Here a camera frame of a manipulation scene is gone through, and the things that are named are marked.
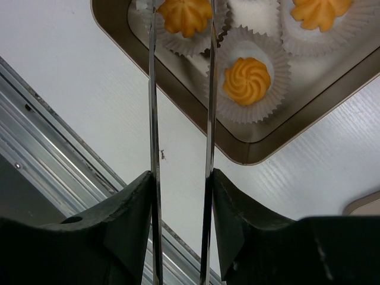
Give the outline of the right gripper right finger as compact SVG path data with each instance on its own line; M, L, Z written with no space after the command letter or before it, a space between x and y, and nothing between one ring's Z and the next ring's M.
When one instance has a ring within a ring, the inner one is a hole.
M213 173L221 278L227 284L378 284L379 217L292 220Z

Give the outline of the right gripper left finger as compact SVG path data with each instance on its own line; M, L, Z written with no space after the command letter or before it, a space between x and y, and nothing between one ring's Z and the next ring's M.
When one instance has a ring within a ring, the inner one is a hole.
M140 284L152 174L59 224L1 218L2 284Z

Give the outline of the brown tin lid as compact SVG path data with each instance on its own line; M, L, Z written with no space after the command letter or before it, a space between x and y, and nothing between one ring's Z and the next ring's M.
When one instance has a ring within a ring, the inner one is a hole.
M379 216L379 191L354 200L344 210L345 216Z

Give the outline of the metal tongs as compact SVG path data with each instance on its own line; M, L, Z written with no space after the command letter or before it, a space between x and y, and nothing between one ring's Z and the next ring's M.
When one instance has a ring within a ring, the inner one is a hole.
M216 130L217 105L217 39L216 39L216 5L211 1L213 18L211 20L211 49L210 49L210 83L207 113L207 148L205 157L205 192L202 218L202 244L200 284L210 284L210 244L211 217L213 203L213 171ZM152 198L152 227L153 227L153 283L163 284L163 249L162 249L162 207L160 190L160 157L159 157L159 126L157 107L157 88L155 74L156 50L156 1L152 2L150 13L149 46L148 46L148 98L150 121L150 166L155 186Z

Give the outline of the orange cookie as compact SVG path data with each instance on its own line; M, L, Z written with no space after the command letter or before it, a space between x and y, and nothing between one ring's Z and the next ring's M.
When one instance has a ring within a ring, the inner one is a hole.
M184 38L203 32L213 17L211 3L206 0L167 0L157 12L163 17L166 31Z
M307 0L293 1L290 15L301 22L304 30L319 29L325 33L332 28L335 19L342 17L350 9L351 0Z
M224 76L224 92L242 106L260 101L271 85L266 65L255 58L238 58Z

